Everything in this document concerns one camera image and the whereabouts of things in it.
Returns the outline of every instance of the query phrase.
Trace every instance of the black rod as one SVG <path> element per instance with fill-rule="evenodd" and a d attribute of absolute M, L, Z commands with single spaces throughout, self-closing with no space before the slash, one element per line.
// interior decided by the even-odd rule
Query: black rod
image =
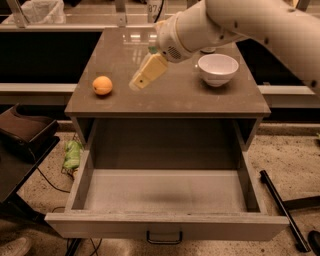
<path fill-rule="evenodd" d="M 310 249 L 307 241 L 302 236 L 302 234 L 301 234 L 301 232 L 299 230 L 299 227 L 295 223 L 295 221 L 292 218 L 290 212 L 286 209 L 285 204 L 282 201 L 278 191 L 274 187 L 271 179 L 269 178 L 269 175 L 267 174 L 267 172 L 265 170 L 260 171 L 260 175 L 261 175 L 261 181 L 267 185 L 267 187 L 268 187 L 273 199 L 275 200 L 275 202 L 278 205 L 278 208 L 280 209 L 282 214 L 284 214 L 288 218 L 292 234 L 294 235 L 296 241 L 298 242 L 298 244 L 296 245 L 297 249 L 300 252 L 310 252 L 311 249 Z"/>

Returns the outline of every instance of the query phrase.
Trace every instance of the drawer front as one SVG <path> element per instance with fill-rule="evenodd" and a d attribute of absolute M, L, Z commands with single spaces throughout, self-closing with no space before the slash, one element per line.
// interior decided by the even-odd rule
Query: drawer front
<path fill-rule="evenodd" d="M 123 238 L 153 241 L 183 240 L 238 240 L 266 241 L 288 226 L 285 217 L 270 216 L 175 216 L 151 218 L 151 216 L 109 216 L 96 214 L 52 214 L 46 220 L 66 238 Z"/>

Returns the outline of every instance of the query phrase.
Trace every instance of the cable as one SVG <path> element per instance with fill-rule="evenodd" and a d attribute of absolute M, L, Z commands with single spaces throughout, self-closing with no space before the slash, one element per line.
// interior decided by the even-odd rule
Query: cable
<path fill-rule="evenodd" d="M 99 250 L 99 248 L 100 248 L 100 245 L 101 245 L 101 243 L 102 243 L 102 238 L 100 239 L 100 241 L 99 241 L 99 244 L 97 245 L 97 247 L 95 246 L 95 244 L 94 244 L 94 242 L 93 242 L 93 240 L 90 238 L 90 241 L 91 241 L 91 243 L 92 243 L 92 246 L 93 246 L 93 248 L 94 248 L 94 251 L 89 255 L 89 256 L 93 256 L 94 254 L 96 254 L 97 256 L 99 256 L 98 255 L 98 250 Z M 69 247 L 70 247 L 70 239 L 68 238 L 67 239 L 67 251 L 69 250 Z"/>
<path fill-rule="evenodd" d="M 157 23 L 157 22 L 158 22 L 158 20 L 159 20 L 159 18 L 160 18 L 160 15 L 161 15 L 161 13 L 162 13 L 163 5 L 164 5 L 164 0 L 162 0 L 162 2 L 161 2 L 160 10 L 159 10 L 159 12 L 158 12 L 158 15 L 157 15 L 156 19 L 154 20 L 154 23 Z"/>
<path fill-rule="evenodd" d="M 34 155 L 33 151 L 31 150 L 31 148 L 28 148 L 28 150 L 29 150 L 30 154 L 31 154 L 32 157 L 33 157 L 34 163 L 35 163 L 35 165 L 36 165 L 36 169 L 40 172 L 40 174 L 42 175 L 42 177 L 49 183 L 49 185 L 50 185 L 51 187 L 53 187 L 54 189 L 60 191 L 60 192 L 70 193 L 70 191 L 57 188 L 56 186 L 54 186 L 54 185 L 47 179 L 47 177 L 42 173 L 42 171 L 40 170 L 39 166 L 37 165 L 36 156 Z"/>
<path fill-rule="evenodd" d="M 53 210 L 51 212 L 55 212 L 58 209 L 65 209 L 65 208 L 66 208 L 65 206 L 58 206 L 58 207 L 53 208 Z"/>
<path fill-rule="evenodd" d="M 37 166 L 37 170 L 40 172 L 40 174 L 42 175 L 42 177 L 49 183 L 49 185 L 51 187 L 53 187 L 54 189 L 60 191 L 60 192 L 63 192 L 63 193 L 70 193 L 70 191 L 67 191 L 67 190 L 63 190 L 63 189 L 60 189 L 60 188 L 57 188 L 56 186 L 54 186 L 48 179 L 47 177 L 42 173 L 42 171 L 39 169 L 39 167 Z"/>
<path fill-rule="evenodd" d="M 90 241 L 91 241 L 91 243 L 92 243 L 92 246 L 93 246 L 93 248 L 94 248 L 94 251 L 93 251 L 89 256 L 93 256 L 94 254 L 96 254 L 97 256 L 99 256 L 99 255 L 98 255 L 98 250 L 99 250 L 99 248 L 100 248 L 102 239 L 100 239 L 99 244 L 98 244 L 97 247 L 94 245 L 94 243 L 93 243 L 93 241 L 92 241 L 91 238 L 90 238 Z"/>

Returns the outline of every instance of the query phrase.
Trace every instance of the orange ball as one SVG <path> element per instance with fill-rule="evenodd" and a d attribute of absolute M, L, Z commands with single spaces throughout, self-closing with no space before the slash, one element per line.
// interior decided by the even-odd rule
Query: orange ball
<path fill-rule="evenodd" d="M 106 95 L 112 90 L 112 81 L 106 76 L 99 76 L 94 79 L 92 87 L 97 95 Z"/>

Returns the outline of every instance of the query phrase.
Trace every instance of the black cable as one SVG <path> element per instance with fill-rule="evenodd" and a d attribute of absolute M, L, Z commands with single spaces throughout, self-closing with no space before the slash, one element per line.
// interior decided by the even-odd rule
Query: black cable
<path fill-rule="evenodd" d="M 65 206 L 58 206 L 58 207 L 53 208 L 53 210 L 51 212 L 55 212 L 55 210 L 65 209 L 65 208 L 66 208 Z"/>
<path fill-rule="evenodd" d="M 92 241 L 91 238 L 90 238 L 90 240 L 91 240 L 92 246 L 93 246 L 93 248 L 94 248 L 94 251 L 93 251 L 89 256 L 93 256 L 94 254 L 96 254 L 97 256 L 99 256 L 99 255 L 98 255 L 98 250 L 99 250 L 99 248 L 100 248 L 102 239 L 100 239 L 99 244 L 98 244 L 97 247 L 94 245 L 94 243 L 93 243 L 93 241 Z"/>
<path fill-rule="evenodd" d="M 42 175 L 42 177 L 49 183 L 49 185 L 51 187 L 53 187 L 54 189 L 60 191 L 60 192 L 63 192 L 63 193 L 70 193 L 70 191 L 67 191 L 67 190 L 63 190 L 63 189 L 60 189 L 60 188 L 57 188 L 56 186 L 54 186 L 48 179 L 47 177 L 42 173 L 42 171 L 39 169 L 39 167 L 37 167 L 37 170 L 40 172 L 40 174 Z"/>
<path fill-rule="evenodd" d="M 36 169 L 40 172 L 40 174 L 42 175 L 42 177 L 49 183 L 50 186 L 52 186 L 54 189 L 60 191 L 60 192 L 64 192 L 64 193 L 70 193 L 70 191 L 67 191 L 67 190 L 63 190 L 63 189 L 60 189 L 60 188 L 57 188 L 56 186 L 54 186 L 48 179 L 47 177 L 42 173 L 42 171 L 39 169 L 39 166 L 37 165 L 37 159 L 36 159 L 36 156 L 34 155 L 33 151 L 28 148 L 30 154 L 32 155 L 33 157 L 33 160 L 34 160 L 34 163 L 36 165 Z"/>
<path fill-rule="evenodd" d="M 157 23 L 157 22 L 158 22 L 158 20 L 159 20 L 159 18 L 160 18 L 160 15 L 161 15 L 161 13 L 162 13 L 163 5 L 164 5 L 164 0 L 162 0 L 162 2 L 161 2 L 160 10 L 159 10 L 159 12 L 158 12 L 158 15 L 157 15 L 156 19 L 154 20 L 154 23 Z"/>

